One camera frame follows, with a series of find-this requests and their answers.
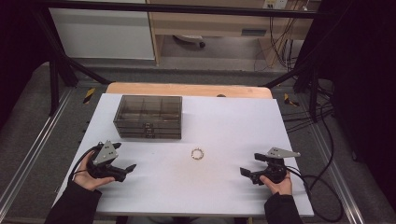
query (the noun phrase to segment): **transparent storage box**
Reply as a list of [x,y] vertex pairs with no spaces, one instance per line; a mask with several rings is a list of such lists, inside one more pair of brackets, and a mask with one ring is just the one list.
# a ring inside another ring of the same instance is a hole
[[123,95],[114,124],[120,137],[181,139],[181,96]]

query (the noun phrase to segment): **black handheld controller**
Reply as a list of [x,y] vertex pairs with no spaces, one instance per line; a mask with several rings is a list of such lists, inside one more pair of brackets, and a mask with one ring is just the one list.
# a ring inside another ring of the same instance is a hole
[[263,185],[260,181],[261,175],[267,176],[276,184],[282,182],[285,178],[287,169],[283,159],[268,158],[260,153],[255,153],[254,158],[257,161],[266,161],[268,163],[268,167],[265,170],[258,172],[250,172],[241,167],[241,175],[250,178],[254,185]]
[[94,153],[87,163],[87,171],[93,178],[104,178],[113,176],[116,181],[123,182],[126,175],[131,173],[136,164],[121,169],[111,165],[119,155],[116,148],[119,148],[121,143],[111,144],[110,141],[106,141],[104,144],[99,143],[96,147],[93,147]]
[[254,185],[263,185],[260,181],[260,176],[267,176],[272,182],[278,184],[285,179],[287,174],[287,167],[283,158],[287,157],[300,157],[299,152],[293,152],[278,147],[272,147],[267,155],[262,155],[260,153],[254,154],[254,159],[257,161],[266,161],[268,166],[263,171],[250,172],[245,168],[240,168],[241,175],[251,179]]

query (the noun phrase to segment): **white panel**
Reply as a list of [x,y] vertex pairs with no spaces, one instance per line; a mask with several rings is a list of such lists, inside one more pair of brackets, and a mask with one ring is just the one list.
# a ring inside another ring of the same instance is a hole
[[[121,139],[113,119],[120,94],[104,94],[73,161],[98,142],[122,142],[113,165],[137,164],[124,182],[103,186],[97,211],[108,215],[263,216],[271,196],[253,186],[239,168],[263,170],[254,160],[271,147],[291,150],[276,100],[183,96],[182,139]],[[205,156],[196,161],[196,147]],[[294,158],[285,159],[297,168]],[[302,216],[313,211],[303,182],[292,176],[293,195]]]
[[147,12],[58,8],[51,8],[50,12],[70,57],[154,59]]

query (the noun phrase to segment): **white cabinet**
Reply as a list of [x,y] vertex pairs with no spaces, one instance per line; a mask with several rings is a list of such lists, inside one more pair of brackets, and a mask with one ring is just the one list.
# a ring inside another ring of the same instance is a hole
[[50,13],[69,57],[154,60],[147,12],[51,8]]

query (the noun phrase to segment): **metal bracket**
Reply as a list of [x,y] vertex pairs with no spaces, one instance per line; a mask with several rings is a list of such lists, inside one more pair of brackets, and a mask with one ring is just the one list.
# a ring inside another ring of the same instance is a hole
[[293,151],[288,151],[288,150],[278,148],[278,147],[272,147],[267,152],[266,156],[269,158],[283,159],[283,158],[287,158],[287,157],[300,157],[301,154],[300,154],[300,152],[293,152]]
[[114,160],[118,156],[119,154],[117,153],[116,149],[113,147],[113,144],[111,144],[111,142],[107,140],[105,144],[102,146],[101,150],[99,151],[99,154],[94,159],[93,164],[97,165],[105,161]]

